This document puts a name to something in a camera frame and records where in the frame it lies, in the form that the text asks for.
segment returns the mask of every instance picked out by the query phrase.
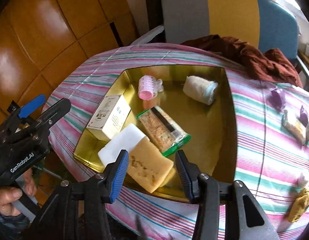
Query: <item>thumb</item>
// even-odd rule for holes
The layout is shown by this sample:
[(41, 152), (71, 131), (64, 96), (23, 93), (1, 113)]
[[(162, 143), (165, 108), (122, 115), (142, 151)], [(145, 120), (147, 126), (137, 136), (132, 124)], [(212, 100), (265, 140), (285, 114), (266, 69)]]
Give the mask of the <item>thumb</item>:
[(20, 214), (11, 202), (22, 196), (22, 190), (15, 187), (0, 188), (0, 213), (6, 216), (17, 216)]

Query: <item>reddish brown garment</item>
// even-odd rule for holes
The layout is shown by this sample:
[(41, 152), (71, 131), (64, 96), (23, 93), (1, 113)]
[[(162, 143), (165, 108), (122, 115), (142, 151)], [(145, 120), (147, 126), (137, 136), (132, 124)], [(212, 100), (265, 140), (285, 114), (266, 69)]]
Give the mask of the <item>reddish brown garment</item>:
[(222, 56), (245, 66), (253, 79), (290, 83), (303, 87), (296, 69), (279, 49), (269, 49), (262, 54), (247, 42), (234, 37), (220, 38), (219, 35), (185, 41), (182, 45), (221, 52)]

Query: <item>screw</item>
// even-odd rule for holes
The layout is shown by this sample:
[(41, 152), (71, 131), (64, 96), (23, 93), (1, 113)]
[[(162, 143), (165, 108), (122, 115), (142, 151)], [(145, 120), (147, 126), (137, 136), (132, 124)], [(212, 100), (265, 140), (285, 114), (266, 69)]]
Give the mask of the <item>screw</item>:
[(102, 172), (96, 174), (97, 179), (104, 179), (104, 177), (105, 177), (105, 175)]
[(243, 182), (241, 180), (236, 180), (235, 183), (239, 186), (242, 187), (243, 186)]
[(201, 174), (199, 175), (199, 177), (200, 177), (200, 179), (209, 179), (209, 175), (206, 174), (206, 173), (201, 173)]
[(68, 180), (63, 180), (63, 181), (61, 181), (61, 183), (60, 183), (60, 185), (62, 186), (62, 187), (66, 187), (66, 186), (68, 186), (70, 184), (70, 182), (68, 181)]

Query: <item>chair backrest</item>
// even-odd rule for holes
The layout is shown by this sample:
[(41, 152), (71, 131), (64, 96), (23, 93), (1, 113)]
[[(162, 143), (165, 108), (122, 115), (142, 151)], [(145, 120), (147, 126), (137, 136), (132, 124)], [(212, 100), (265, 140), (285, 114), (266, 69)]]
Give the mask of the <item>chair backrest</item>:
[(161, 0), (166, 42), (180, 44), (210, 34), (247, 41), (262, 52), (279, 48), (295, 59), (298, 26), (271, 0)]

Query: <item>table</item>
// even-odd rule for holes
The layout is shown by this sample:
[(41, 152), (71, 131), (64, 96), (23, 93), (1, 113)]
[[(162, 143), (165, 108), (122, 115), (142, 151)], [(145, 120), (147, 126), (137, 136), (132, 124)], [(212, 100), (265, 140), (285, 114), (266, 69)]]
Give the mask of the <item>table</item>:
[[(210, 65), (226, 70), (237, 121), (238, 153), (234, 179), (242, 180), (254, 194), (280, 239), (297, 238), (309, 221), (309, 209), (294, 224), (284, 216), (300, 190), (301, 169), (309, 170), (309, 144), (300, 147), (281, 127), (282, 114), (268, 103), (275, 84), (250, 80), (242, 66), (221, 56), (187, 46), (153, 43), (123, 47), (100, 53), (79, 66), (51, 94), (45, 109), (61, 98), (72, 107), (50, 131), (54, 151), (78, 181), (94, 172), (75, 161), (72, 153), (93, 111), (111, 84), (127, 68), (148, 65)], [(295, 111), (303, 105), (309, 112), (309, 93), (290, 84), (277, 84), (285, 90), (286, 108)], [(138, 214), (150, 239), (191, 239), (198, 207), (145, 195), (126, 187), (119, 198), (107, 205), (108, 213), (135, 231)], [(219, 239), (224, 238), (225, 209), (220, 206)]]

